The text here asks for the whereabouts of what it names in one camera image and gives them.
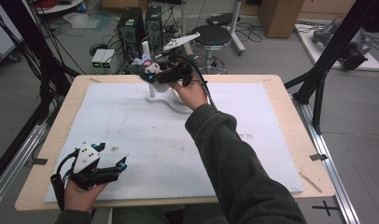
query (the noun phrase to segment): wooden table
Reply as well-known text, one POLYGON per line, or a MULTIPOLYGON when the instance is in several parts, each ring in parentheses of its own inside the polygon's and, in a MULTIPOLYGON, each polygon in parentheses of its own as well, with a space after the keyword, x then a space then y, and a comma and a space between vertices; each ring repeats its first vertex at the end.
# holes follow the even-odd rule
MULTIPOLYGON (((227 75, 204 76, 208 82, 262 83, 276 119, 285 137, 292 159, 300 173, 303 192, 294 194, 294 198, 330 197, 335 193, 321 161, 312 161, 311 155, 316 149, 305 130, 280 77, 275 75, 227 75)), ((46 165, 35 165, 29 174, 21 194, 15 203, 20 211, 58 209, 57 203, 44 203, 49 188, 49 178, 54 172, 57 158, 66 141, 68 132, 81 107, 82 100, 91 83, 139 83, 136 76, 80 76, 76 77, 68 92, 63 106, 52 125, 49 135, 41 148, 38 158, 48 159, 46 165)), ((113 202, 96 202, 95 207, 183 204, 183 203, 215 203, 216 197, 152 199, 152 200, 120 200, 113 202)))

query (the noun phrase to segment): computer tower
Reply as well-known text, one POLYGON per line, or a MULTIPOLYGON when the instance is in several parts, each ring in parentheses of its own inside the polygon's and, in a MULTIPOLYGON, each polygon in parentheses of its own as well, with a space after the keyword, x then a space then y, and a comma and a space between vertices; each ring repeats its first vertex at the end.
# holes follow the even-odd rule
POLYGON ((141 58, 141 42, 146 38, 143 12, 140 7, 126 7, 117 25, 119 39, 125 55, 141 58))
POLYGON ((149 49, 155 51, 163 48, 162 9, 157 6, 149 6, 146 11, 146 31, 149 35, 149 49))

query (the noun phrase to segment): green jacket sleeve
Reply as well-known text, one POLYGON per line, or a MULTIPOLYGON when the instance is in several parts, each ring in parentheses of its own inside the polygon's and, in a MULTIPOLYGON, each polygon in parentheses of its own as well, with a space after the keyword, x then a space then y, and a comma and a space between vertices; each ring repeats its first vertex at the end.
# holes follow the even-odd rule
POLYGON ((201 105, 186 122, 230 223, 306 223, 291 193, 272 180, 253 148, 236 133, 236 119, 201 105))

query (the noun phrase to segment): black tape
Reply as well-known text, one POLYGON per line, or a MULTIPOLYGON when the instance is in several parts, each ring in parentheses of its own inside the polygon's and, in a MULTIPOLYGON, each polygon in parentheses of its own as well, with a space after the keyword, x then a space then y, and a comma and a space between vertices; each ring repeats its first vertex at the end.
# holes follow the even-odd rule
POLYGON ((318 161, 318 160, 324 161, 328 159, 328 157, 325 154, 322 154, 322 155, 315 154, 315 155, 310 156, 310 158, 312 161, 318 161))
POLYGON ((34 159, 33 164, 34 165, 45 165, 47 164, 47 159, 34 159))
POLYGON ((327 215, 328 215, 329 217, 331 216, 330 210, 335 210, 335 211, 339 211, 339 210, 341 210, 339 207, 329 207, 329 206, 327 206, 326 201, 323 201, 323 204, 324 204, 324 206, 312 206, 312 208, 313 208, 313 209, 322 209, 322 210, 326 210, 327 215))

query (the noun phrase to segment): concrete floor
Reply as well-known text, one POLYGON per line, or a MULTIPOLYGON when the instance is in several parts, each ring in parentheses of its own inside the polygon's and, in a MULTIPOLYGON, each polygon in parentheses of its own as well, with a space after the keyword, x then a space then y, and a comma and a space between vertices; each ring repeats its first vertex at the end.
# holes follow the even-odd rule
MULTIPOLYGON (((199 14, 201 0, 191 1, 189 15, 199 14)), ((205 23, 209 13, 227 12, 207 7, 199 24, 205 23)), ((100 16, 104 27, 95 30, 70 30, 61 16, 52 16, 51 23, 62 27, 65 32, 59 40, 88 74, 92 73, 91 56, 88 51, 93 44, 100 43, 106 35, 112 35, 116 22, 100 16)), ((242 22, 258 25, 257 18, 244 17, 242 22)), ((189 16, 188 29, 195 27, 197 18, 189 16)), ((296 34, 288 39, 266 38, 262 31, 256 31, 260 42, 244 42, 246 52, 238 56, 233 48, 215 53, 226 64, 229 74, 276 74, 284 82, 307 72, 313 63, 296 34)), ((195 54, 204 52, 193 47, 195 54)), ((379 51, 372 49, 371 55, 379 62, 379 51)), ((77 66, 63 55, 68 66, 77 66)), ((39 81, 34 77, 25 61, 0 64, 0 157, 12 142, 26 120, 39 104, 39 81)), ((288 90, 293 93, 299 87, 288 90)), ((331 69, 325 87, 321 132, 339 171, 347 193, 356 209, 361 223, 379 224, 379 72, 344 71, 331 69)), ((58 211, 18 212, 14 208, 30 168, 24 167, 8 193, 0 202, 0 223, 52 223, 58 211)), ((344 223, 340 211, 315 209, 313 206, 337 207, 334 198, 298 200, 301 210, 309 223, 344 223)))

